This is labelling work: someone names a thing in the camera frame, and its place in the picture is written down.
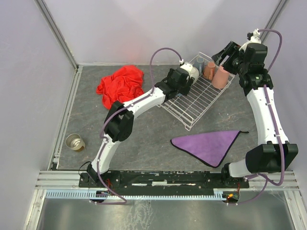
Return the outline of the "salmon pink ceramic mug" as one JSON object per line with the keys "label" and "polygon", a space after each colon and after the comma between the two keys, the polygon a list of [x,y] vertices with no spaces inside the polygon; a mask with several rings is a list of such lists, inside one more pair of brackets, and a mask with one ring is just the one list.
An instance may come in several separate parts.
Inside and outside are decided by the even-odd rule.
{"label": "salmon pink ceramic mug", "polygon": [[205,79],[212,81],[215,72],[215,63],[208,62],[203,71],[203,76]]}

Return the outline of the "cream ceramic mug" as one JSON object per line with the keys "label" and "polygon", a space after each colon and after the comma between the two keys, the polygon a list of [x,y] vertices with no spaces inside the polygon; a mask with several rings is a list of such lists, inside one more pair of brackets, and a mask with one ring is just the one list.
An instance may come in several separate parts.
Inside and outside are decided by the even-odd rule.
{"label": "cream ceramic mug", "polygon": [[189,76],[191,78],[193,78],[192,85],[194,85],[196,83],[196,81],[198,80],[199,76],[200,76],[198,69],[193,66],[190,73],[189,73]]}

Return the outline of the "light blue ceramic mug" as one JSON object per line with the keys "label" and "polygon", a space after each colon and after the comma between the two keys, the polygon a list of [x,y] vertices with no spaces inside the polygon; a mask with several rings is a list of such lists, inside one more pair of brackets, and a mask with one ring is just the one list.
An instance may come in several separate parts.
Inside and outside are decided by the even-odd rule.
{"label": "light blue ceramic mug", "polygon": [[202,74],[204,70],[204,58],[201,56],[197,56],[195,58],[193,66],[199,71],[200,74]]}

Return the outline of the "pink plastic tumbler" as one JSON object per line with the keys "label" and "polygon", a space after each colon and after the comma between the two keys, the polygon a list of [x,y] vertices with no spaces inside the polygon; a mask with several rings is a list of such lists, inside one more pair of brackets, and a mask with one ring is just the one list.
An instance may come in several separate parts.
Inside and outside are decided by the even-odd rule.
{"label": "pink plastic tumbler", "polygon": [[223,89],[227,85],[229,74],[223,66],[220,66],[213,77],[212,86],[216,89]]}

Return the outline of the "beige cup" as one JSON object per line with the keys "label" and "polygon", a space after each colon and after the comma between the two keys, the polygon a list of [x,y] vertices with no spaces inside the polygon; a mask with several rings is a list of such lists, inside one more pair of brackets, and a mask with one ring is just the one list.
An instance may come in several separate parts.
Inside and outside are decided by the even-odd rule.
{"label": "beige cup", "polygon": [[85,142],[78,134],[70,134],[67,136],[65,140],[66,146],[76,152],[82,151],[85,149]]}

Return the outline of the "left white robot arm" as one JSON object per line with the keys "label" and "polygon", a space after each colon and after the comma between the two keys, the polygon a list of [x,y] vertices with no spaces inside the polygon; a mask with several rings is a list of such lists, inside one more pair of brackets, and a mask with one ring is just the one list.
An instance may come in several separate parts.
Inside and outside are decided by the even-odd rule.
{"label": "left white robot arm", "polygon": [[112,104],[103,125],[101,146],[87,167],[87,173],[94,182],[98,182],[99,177],[108,171],[115,151],[131,135],[134,120],[138,116],[178,94],[189,93],[194,82],[192,69],[190,64],[170,69],[168,75],[148,92],[128,102],[116,101]]}

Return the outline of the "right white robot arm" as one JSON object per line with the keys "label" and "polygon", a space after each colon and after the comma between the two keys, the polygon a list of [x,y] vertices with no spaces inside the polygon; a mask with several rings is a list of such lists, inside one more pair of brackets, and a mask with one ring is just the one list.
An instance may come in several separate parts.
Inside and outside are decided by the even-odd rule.
{"label": "right white robot arm", "polygon": [[258,146],[246,153],[243,160],[225,166],[232,178],[268,179],[269,173],[280,173],[283,183],[287,167],[298,154],[298,146],[286,136],[275,107],[272,79],[265,68],[268,48],[261,43],[240,46],[231,41],[212,59],[223,69],[239,76],[239,84],[252,108],[258,133]]}

